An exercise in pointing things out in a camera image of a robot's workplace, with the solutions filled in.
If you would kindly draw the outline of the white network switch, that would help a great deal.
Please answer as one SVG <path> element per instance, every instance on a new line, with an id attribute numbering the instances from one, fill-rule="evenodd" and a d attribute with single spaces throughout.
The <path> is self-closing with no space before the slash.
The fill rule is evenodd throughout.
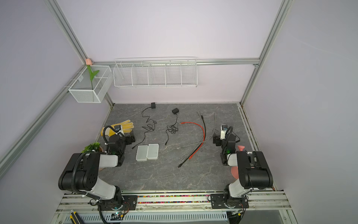
<path id="1" fill-rule="evenodd" d="M 140 145 L 137 148 L 136 161 L 147 161 L 148 145 Z"/>
<path id="2" fill-rule="evenodd" d="M 149 144 L 148 151 L 147 151 L 147 159 L 148 160 L 157 160 L 158 159 L 158 150 L 159 144 Z"/>

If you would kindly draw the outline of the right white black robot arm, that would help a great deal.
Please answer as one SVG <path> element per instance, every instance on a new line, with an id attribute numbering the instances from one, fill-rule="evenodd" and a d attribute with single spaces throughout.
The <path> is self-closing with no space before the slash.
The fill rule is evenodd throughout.
<path id="1" fill-rule="evenodd" d="M 213 209 L 247 209 L 248 194 L 254 190 L 272 188 L 273 177 L 261 151 L 247 152 L 235 147 L 236 136 L 213 137 L 213 144 L 221 147 L 224 166 L 237 169 L 238 179 L 228 184 L 222 194 L 210 196 Z"/>

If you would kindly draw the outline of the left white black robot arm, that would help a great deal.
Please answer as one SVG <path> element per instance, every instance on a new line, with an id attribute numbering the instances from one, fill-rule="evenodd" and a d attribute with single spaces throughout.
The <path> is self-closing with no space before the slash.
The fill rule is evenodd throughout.
<path id="1" fill-rule="evenodd" d="M 101 169 L 122 166 L 126 146 L 134 142 L 133 133 L 115 134 L 105 142 L 106 150 L 99 142 L 94 142 L 81 153 L 73 154 L 59 178 L 59 189 L 93 199 L 90 204 L 99 206 L 102 211 L 135 210 L 136 197 L 123 196 L 118 186 L 98 177 Z"/>

